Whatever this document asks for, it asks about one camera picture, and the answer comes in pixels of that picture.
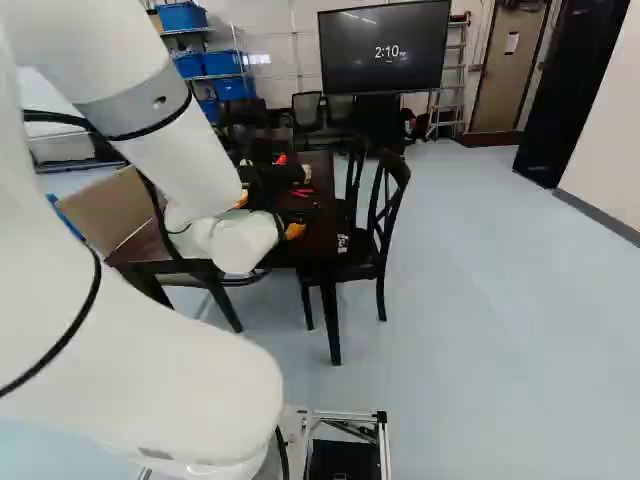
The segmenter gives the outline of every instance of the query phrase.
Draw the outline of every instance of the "chair leg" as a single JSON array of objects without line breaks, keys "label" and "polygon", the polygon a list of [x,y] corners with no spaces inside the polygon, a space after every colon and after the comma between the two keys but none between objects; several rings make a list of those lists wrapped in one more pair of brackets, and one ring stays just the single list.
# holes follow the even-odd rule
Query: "chair leg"
[{"label": "chair leg", "polygon": [[338,302],[336,299],[336,284],[334,280],[332,278],[323,279],[320,291],[322,292],[324,318],[327,324],[327,337],[329,337],[331,363],[334,366],[342,365],[340,330],[338,327]]},{"label": "chair leg", "polygon": [[174,309],[169,297],[155,275],[136,269],[123,268],[120,273],[124,279],[140,292],[167,308]]},{"label": "chair leg", "polygon": [[224,289],[222,284],[218,281],[217,278],[200,278],[207,285],[207,290],[213,296],[213,299],[216,301],[220,310],[224,314],[227,322],[231,325],[231,328],[236,333],[242,333],[244,331],[244,327],[238,318],[238,314],[236,313],[235,308],[233,308],[233,304],[229,299],[229,295],[227,295],[227,291]]},{"label": "chair leg", "polygon": [[376,281],[376,303],[378,304],[378,320],[387,321],[387,309],[384,305],[384,274],[382,272]]},{"label": "chair leg", "polygon": [[309,297],[309,285],[305,285],[300,277],[300,296],[302,297],[302,306],[304,308],[304,319],[307,322],[307,330],[311,331],[315,328],[313,325],[313,314],[311,312],[311,298]]}]

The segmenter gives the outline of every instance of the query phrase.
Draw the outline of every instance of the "television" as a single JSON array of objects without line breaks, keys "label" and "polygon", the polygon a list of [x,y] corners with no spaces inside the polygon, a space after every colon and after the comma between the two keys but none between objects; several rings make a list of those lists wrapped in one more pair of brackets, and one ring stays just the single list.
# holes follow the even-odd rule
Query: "television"
[{"label": "television", "polygon": [[450,0],[318,12],[327,94],[402,93],[440,86]]}]

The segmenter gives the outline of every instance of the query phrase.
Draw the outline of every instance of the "red object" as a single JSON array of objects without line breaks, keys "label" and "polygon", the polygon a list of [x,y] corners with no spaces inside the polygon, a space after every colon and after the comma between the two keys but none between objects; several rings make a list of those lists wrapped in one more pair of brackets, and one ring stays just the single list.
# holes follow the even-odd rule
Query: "red object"
[{"label": "red object", "polygon": [[296,188],[291,195],[300,198],[309,198],[309,194],[315,194],[316,191],[313,188]]},{"label": "red object", "polygon": [[283,153],[278,157],[278,160],[274,162],[274,165],[286,165],[289,162],[287,155]]}]

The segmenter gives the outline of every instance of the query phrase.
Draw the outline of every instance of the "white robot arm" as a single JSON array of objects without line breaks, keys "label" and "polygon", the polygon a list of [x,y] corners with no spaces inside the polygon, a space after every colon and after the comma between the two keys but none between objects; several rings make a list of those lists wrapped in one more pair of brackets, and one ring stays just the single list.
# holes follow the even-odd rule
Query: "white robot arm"
[{"label": "white robot arm", "polygon": [[198,244],[218,267],[247,272],[277,243],[271,215],[226,221],[240,179],[138,1],[0,5],[16,62],[53,83],[178,207],[180,221],[213,220]]},{"label": "white robot arm", "polygon": [[[36,187],[14,62],[37,67],[194,219],[224,221],[240,195],[137,0],[0,0],[0,415],[173,476],[252,478],[282,409],[276,363],[147,299],[72,237]],[[220,245],[246,230],[220,229]],[[224,247],[213,254],[236,269]]]}]

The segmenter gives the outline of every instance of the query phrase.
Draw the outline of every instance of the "ladder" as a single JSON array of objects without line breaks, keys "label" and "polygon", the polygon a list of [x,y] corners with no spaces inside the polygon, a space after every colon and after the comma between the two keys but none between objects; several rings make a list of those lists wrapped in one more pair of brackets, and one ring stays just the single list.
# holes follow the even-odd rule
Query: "ladder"
[{"label": "ladder", "polygon": [[[464,61],[464,50],[467,45],[467,30],[471,23],[471,12],[466,11],[462,15],[449,15],[449,27],[447,35],[447,46],[445,52],[445,65],[442,71],[442,80],[439,88],[435,88],[429,92],[427,112],[429,113],[429,127],[427,128],[426,137],[433,135],[434,140],[438,140],[440,136],[440,127],[451,126],[453,136],[464,133],[464,87],[465,73],[467,65]],[[453,42],[449,41],[449,37],[453,37]],[[447,53],[457,52],[456,62],[447,63]],[[453,77],[453,83],[449,83],[446,77]],[[442,103],[445,91],[453,92],[449,103]],[[441,120],[441,112],[453,112],[453,115],[446,120]]]}]

